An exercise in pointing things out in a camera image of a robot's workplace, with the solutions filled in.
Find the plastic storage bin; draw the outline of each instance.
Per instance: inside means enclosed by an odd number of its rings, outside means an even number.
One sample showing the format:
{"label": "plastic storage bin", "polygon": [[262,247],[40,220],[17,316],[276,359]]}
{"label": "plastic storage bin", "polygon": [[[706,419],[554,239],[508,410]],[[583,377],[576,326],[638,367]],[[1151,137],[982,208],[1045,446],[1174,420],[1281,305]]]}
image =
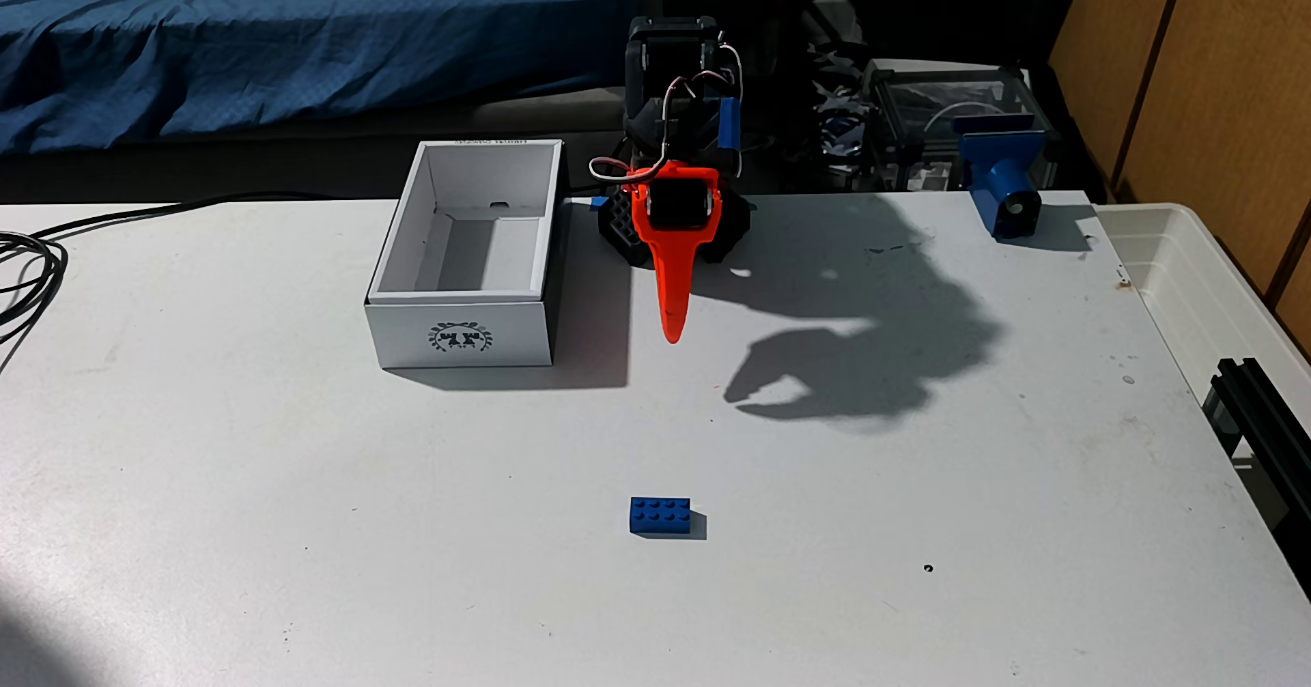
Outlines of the plastic storage bin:
{"label": "plastic storage bin", "polygon": [[[1171,203],[1096,208],[1197,402],[1206,400],[1221,359],[1255,357],[1311,429],[1311,366],[1193,210]],[[1287,507],[1247,442],[1234,464],[1273,528]]]}

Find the table surface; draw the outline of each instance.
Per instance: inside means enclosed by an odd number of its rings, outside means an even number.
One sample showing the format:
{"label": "table surface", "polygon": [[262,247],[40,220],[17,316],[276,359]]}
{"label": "table surface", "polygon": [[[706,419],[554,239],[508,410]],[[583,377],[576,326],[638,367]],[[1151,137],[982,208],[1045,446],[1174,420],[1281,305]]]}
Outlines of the table surface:
{"label": "table surface", "polygon": [[71,237],[0,371],[0,682],[1304,686],[1311,604],[1044,198],[1019,243],[965,193],[758,198],[676,346],[574,206],[534,370],[378,368],[392,202]]}

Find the wooden cabinet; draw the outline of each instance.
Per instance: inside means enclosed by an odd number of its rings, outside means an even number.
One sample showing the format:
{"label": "wooden cabinet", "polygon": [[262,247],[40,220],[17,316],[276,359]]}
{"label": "wooden cabinet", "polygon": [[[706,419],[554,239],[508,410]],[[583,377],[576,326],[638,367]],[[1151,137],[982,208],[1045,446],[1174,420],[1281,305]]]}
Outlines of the wooden cabinet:
{"label": "wooden cabinet", "polygon": [[1088,153],[1112,176],[1165,0],[1074,0],[1051,69]]}
{"label": "wooden cabinet", "polygon": [[1308,165],[1311,0],[1177,0],[1117,193],[1194,208],[1265,291]]}
{"label": "wooden cabinet", "polygon": [[1302,261],[1293,271],[1276,313],[1293,340],[1302,345],[1302,351],[1311,353],[1311,250],[1302,253]]}

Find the white cardboard box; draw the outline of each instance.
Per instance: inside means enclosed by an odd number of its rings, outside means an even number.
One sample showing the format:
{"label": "white cardboard box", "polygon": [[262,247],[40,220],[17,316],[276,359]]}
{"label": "white cardboard box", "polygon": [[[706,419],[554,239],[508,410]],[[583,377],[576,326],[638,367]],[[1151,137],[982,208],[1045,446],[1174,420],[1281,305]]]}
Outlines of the white cardboard box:
{"label": "white cardboard box", "polygon": [[383,368],[552,362],[561,140],[420,142],[364,299]]}

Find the black cable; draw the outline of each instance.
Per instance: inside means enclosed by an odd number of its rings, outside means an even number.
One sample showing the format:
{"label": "black cable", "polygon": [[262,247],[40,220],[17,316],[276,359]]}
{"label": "black cable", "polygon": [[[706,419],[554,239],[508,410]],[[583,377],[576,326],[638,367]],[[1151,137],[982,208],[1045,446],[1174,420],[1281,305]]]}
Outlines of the black cable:
{"label": "black cable", "polygon": [[208,206],[218,206],[219,203],[231,203],[235,201],[277,198],[326,201],[328,195],[295,191],[218,194],[214,198],[202,198],[199,201],[159,206],[155,208],[115,210],[114,214],[104,214],[101,216],[68,222],[67,224],[50,226],[49,228],[42,228],[39,232],[34,232],[31,235],[0,232],[0,261],[12,260],[21,254],[33,254],[35,258],[42,261],[41,274],[38,277],[33,277],[30,281],[24,281],[22,277],[20,277],[21,282],[0,288],[0,292],[28,291],[14,299],[8,308],[0,309],[0,332],[3,332],[3,334],[0,334],[0,344],[17,337],[30,326],[35,325],[42,313],[50,308],[50,304],[55,300],[55,295],[59,292],[59,287],[64,282],[64,274],[68,271],[68,250],[66,250],[56,240],[75,236],[69,232],[76,232],[79,228],[88,228],[90,226],[121,224],[139,219],[153,219],[155,216],[184,214],[187,210],[206,208]]}

